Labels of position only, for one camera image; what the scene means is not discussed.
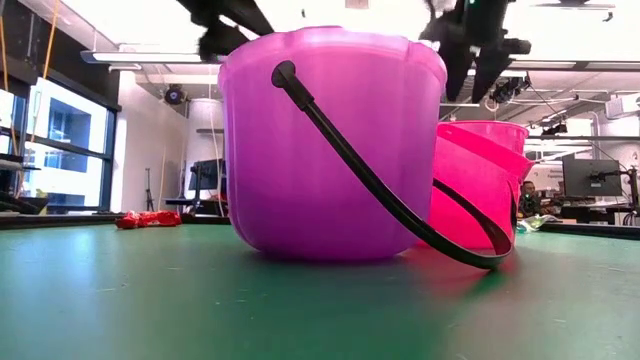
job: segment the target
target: green table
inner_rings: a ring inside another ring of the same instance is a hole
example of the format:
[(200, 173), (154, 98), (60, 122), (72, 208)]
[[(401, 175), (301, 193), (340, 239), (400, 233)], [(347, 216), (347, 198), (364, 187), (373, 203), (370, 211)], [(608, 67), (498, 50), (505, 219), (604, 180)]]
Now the green table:
[(517, 242), (486, 274), (271, 262), (228, 226), (3, 231), (0, 358), (638, 359), (640, 242)]

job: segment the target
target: plastic bucket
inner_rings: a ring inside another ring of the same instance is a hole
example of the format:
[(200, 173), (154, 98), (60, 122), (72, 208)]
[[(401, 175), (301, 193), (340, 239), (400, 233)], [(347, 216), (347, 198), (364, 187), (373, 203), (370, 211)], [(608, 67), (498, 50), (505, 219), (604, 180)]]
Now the plastic bucket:
[[(434, 164), (434, 176), (489, 216), (512, 243), (520, 184), (533, 166), (520, 155), (521, 139), (528, 132), (514, 126), (498, 122), (439, 124)], [(435, 188), (428, 222), (464, 248), (493, 247), (480, 224)]]
[(270, 83), (290, 59), (318, 105), (379, 178), (426, 219), (444, 64), (402, 37), (307, 28), (261, 37), (222, 66), (234, 228), (271, 255), (369, 260), (416, 241)]

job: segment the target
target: computer monitor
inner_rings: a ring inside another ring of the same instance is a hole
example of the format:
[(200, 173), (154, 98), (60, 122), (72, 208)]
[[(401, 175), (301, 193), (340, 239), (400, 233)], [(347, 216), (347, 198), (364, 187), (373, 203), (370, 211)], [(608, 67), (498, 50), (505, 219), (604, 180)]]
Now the computer monitor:
[(620, 163), (615, 160), (562, 159), (565, 196), (621, 196)]
[[(206, 160), (196, 161), (193, 164), (194, 168), (200, 167), (200, 189), (199, 190), (217, 190), (218, 189), (218, 166), (220, 166), (221, 173), (224, 174), (225, 161), (220, 160)], [(197, 172), (191, 172), (191, 178), (189, 179), (189, 190), (196, 189)]]

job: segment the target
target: bucket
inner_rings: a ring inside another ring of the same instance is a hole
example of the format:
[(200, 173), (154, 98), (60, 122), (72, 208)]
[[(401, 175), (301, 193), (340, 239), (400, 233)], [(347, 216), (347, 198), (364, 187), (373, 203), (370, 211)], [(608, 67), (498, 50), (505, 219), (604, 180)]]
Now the bucket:
[[(512, 243), (520, 185), (533, 166), (519, 155), (527, 136), (523, 127), (499, 122), (438, 125), (434, 176), (488, 215)], [(436, 188), (429, 224), (466, 249), (493, 247), (481, 225)]]
[(495, 267), (508, 241), (498, 240), (497, 256), (480, 256), (424, 221), (445, 82), (442, 60), (423, 44), (340, 27), (275, 33), (236, 49), (219, 86), (238, 234), (272, 256), (331, 261), (387, 258), (419, 234), (461, 262)]

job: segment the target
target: black handle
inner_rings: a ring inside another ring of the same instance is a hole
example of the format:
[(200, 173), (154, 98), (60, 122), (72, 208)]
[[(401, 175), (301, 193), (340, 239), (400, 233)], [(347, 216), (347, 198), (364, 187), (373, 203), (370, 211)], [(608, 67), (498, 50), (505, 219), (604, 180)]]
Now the black handle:
[(273, 86), (285, 90), (289, 98), (291, 98), (300, 110), (307, 114), (311, 122), (320, 130), (320, 133), (322, 133), (344, 163), (360, 180), (362, 185), (369, 190), (396, 220), (422, 241), (454, 260), (481, 269), (495, 269), (500, 265), (502, 260), (511, 253), (513, 245), (511, 241), (509, 241), (507, 234), (462, 195), (437, 179), (433, 180), (433, 186), (454, 200), (478, 221), (491, 240), (496, 255), (482, 255), (460, 247), (458, 244), (438, 233), (409, 209), (409, 207), (380, 180), (322, 110), (320, 110), (314, 102), (311, 93), (296, 76), (296, 68), (293, 62), (286, 60), (278, 64), (271, 75), (271, 83)]

